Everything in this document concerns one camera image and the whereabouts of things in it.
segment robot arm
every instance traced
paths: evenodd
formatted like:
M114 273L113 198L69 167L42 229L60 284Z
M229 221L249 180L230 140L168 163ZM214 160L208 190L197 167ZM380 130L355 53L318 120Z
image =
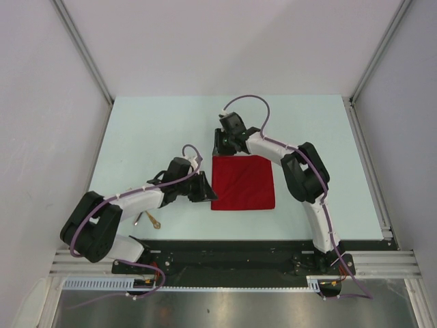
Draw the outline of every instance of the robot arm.
M305 207L315 248L324 254L332 251L334 246L320 204L324 190L314 172L310 168L305 168L305 160L297 152L263 138L258 128L247 129L237 113L221 115L220 123L223 128L215 131L214 154L234 155L237 152L245 152L262 156L280 165L289 192ZM291 148L299 149L305 154L327 185L330 177L314 146L306 142ZM336 232L333 232L333 236L337 246L339 238Z
M93 263L104 257L136 262L144 247L134 238L117 235L119 223L145 210L162 208L179 195L187 196L192 202L216 200L205 172L198 172L199 162L197 157L175 157L167 170L159 172L139 192L127 192L128 195L111 199L104 199L94 191L86 193L63 227L61 240ZM98 218L97 223L88 221L80 228L99 206L92 215Z

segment metal frame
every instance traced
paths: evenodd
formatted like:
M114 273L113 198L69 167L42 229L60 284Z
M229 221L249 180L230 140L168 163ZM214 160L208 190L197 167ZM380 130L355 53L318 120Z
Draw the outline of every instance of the metal frame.
M83 58L84 64L92 75L94 81L97 83L100 92L112 108L113 98L110 95L108 87L100 74L95 61L92 59L88 48L86 47L76 25L74 24L71 15L62 0L51 0L56 12L58 13L62 23L64 24L68 34L72 38L72 41ZM369 182L369 188L371 196L375 204L378 219L382 228L384 238L392 239L396 238L396 233L392 233L391 221L389 213L386 209L386 204L382 195L380 185L369 155L369 150L361 130L358 118L356 116L354 104L358 99L361 91L368 82L371 74L375 70L381 57L384 55L390 41L392 40L395 32L397 31L401 20L404 18L408 8L411 6L412 0L403 0L398 7L396 14L394 15L390 25L388 26L384 36L379 43L375 53L373 54L371 61L366 67L358 85L356 86L353 95L350 99L345 101L346 112L350 121L350 126L356 140L358 152L363 163L365 175ZM359 279L404 279L410 300L414 308L414 313L417 318L419 327L435 327L437 322L434 314L429 308L429 300L426 295L423 280L419 266L416 262L416 258L412 251L350 251L348 252L354 256L354 262L356 267L356 276ZM39 328L49 328L53 324L55 318L55 312L59 297L63 288L63 284L67 279L73 282L79 277L84 277L85 281L89 278L89 281L96 281L99 279L113 280L120 279L120 275L113 275L111 273L112 260L104 259L103 261L92 264L82 258L73 258L69 255L67 250L60 250L56 253L49 278L51 280L51 287L48 292L46 303L44 305L43 313L40 319ZM132 280L137 276L135 275L123 275L121 279ZM317 279L318 277L308 277L309 288L311 289L311 279ZM241 291L254 291L262 292L262 289L258 288L241 288ZM164 291L239 291L239 288L163 288ZM294 288L278 288L281 292L292 292Z

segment gray wall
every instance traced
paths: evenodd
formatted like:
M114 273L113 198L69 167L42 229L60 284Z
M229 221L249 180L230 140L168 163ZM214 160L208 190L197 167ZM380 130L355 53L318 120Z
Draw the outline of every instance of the gray wall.
M437 1L413 3L357 112L401 245L437 304Z
M50 1L0 1L0 327L45 277L108 115Z

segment folded red cloth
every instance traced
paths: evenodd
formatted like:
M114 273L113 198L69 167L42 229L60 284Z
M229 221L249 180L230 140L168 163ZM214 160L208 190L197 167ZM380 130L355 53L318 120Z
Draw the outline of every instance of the folded red cloth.
M212 189L218 195L212 210L271 210L272 163L260 156L213 156Z

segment red cloth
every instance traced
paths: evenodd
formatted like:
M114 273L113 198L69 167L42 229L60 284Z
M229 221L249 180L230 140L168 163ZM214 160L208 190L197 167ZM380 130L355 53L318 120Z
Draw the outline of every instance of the red cloth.
M212 210L271 210L272 164L260 156L213 156L212 189Z

